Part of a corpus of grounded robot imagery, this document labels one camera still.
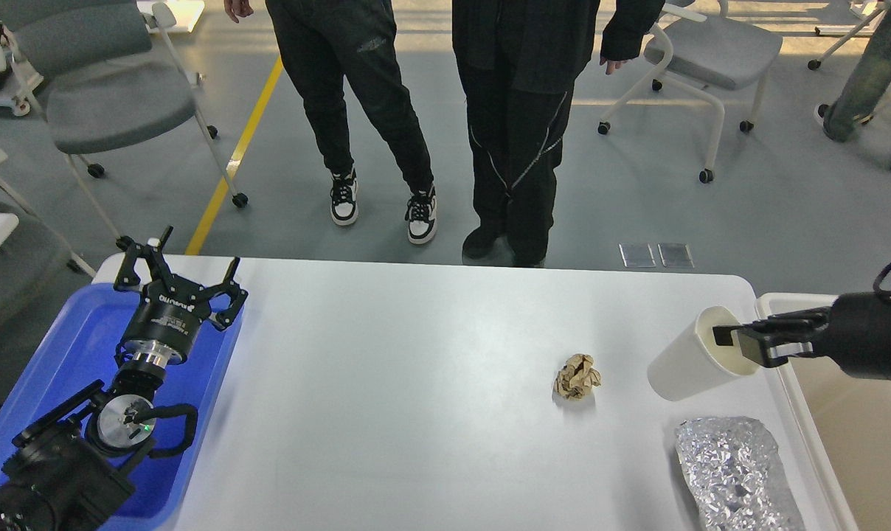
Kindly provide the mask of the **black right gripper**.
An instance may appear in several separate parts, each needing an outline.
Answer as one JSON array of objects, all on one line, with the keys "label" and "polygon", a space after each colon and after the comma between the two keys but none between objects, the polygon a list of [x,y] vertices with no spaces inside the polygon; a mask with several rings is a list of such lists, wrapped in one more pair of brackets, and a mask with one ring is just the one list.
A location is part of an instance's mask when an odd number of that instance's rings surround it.
[{"label": "black right gripper", "polygon": [[832,308],[793,310],[746,324],[718,325],[718,346],[736,346],[760,367],[780,367],[793,358],[817,358],[813,340],[821,336],[821,353],[847,375],[891,381],[891,299],[871,293],[838,296]]}]

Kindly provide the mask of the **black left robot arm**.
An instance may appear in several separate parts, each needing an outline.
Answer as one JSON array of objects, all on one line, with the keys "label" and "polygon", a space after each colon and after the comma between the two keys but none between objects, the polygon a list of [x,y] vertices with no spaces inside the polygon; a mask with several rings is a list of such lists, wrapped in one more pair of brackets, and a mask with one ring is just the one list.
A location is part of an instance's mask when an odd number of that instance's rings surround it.
[{"label": "black left robot arm", "polygon": [[0,410],[0,530],[152,530],[195,467],[248,293],[201,285],[170,236],[122,249],[112,287],[68,300]]}]

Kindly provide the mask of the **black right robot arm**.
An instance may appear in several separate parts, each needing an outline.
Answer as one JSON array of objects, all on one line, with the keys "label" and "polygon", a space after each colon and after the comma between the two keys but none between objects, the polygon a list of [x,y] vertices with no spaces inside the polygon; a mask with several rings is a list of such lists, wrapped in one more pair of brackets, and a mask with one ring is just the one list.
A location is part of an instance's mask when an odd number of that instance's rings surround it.
[{"label": "black right robot arm", "polygon": [[707,343],[733,347],[735,359],[757,367],[773,369],[793,358],[829,358],[850,377],[891,381],[891,262],[870,291],[746,324],[714,324]]}]

